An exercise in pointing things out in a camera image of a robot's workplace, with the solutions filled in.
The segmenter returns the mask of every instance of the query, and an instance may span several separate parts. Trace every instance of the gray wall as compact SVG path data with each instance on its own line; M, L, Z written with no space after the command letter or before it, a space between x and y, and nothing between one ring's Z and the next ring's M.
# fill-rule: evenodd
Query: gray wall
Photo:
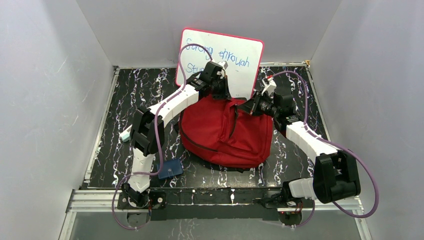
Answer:
M112 65L75 0L0 3L0 239L57 239Z
M341 0L77 0L113 65L175 66L183 28L260 39L262 62L310 60Z
M313 55L332 140L363 157L381 192L375 239L423 239L424 2L344 0ZM374 192L361 172L365 208Z

